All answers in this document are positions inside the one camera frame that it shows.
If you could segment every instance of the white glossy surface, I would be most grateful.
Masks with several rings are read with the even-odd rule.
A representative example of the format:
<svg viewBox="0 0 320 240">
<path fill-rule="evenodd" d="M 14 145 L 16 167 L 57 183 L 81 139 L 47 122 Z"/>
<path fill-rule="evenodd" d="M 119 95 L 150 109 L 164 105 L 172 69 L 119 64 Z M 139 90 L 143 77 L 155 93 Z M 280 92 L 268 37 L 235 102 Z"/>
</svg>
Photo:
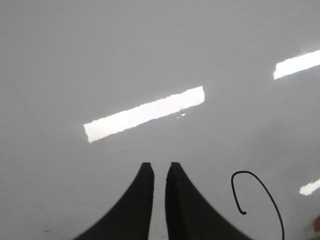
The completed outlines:
<svg viewBox="0 0 320 240">
<path fill-rule="evenodd" d="M 274 80 L 320 48 L 320 1 L 1 1 L 0 239 L 71 240 L 105 214 L 142 162 L 155 193 L 150 239 L 180 162 L 207 200 L 257 240 L 320 215 L 320 67 Z M 205 102 L 88 143 L 84 124 L 203 86 Z"/>
</svg>

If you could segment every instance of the black plastic part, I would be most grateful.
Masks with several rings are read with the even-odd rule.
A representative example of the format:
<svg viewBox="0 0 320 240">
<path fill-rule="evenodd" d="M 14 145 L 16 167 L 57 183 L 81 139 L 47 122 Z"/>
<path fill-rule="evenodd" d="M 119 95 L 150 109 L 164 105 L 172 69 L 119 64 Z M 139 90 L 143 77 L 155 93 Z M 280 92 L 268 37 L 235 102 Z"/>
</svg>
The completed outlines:
<svg viewBox="0 0 320 240">
<path fill-rule="evenodd" d="M 210 206 L 178 162 L 167 175 L 165 214 L 169 240 L 250 240 Z"/>
<path fill-rule="evenodd" d="M 147 240 L 154 181 L 151 164 L 142 163 L 132 184 L 114 207 L 74 240 Z"/>
</svg>

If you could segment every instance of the black rubber piece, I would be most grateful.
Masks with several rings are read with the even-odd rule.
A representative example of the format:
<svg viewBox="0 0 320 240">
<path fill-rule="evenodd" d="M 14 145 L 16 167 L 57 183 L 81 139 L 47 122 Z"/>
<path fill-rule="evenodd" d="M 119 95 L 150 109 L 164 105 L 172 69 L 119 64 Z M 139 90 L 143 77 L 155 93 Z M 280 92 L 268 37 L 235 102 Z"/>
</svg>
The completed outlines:
<svg viewBox="0 0 320 240">
<path fill-rule="evenodd" d="M 114 207 L 74 240 L 147 240 L 154 181 L 151 164 L 142 163 L 132 184 Z"/>
<path fill-rule="evenodd" d="M 178 162 L 167 174 L 165 214 L 169 240 L 250 240 L 210 206 Z"/>
</svg>

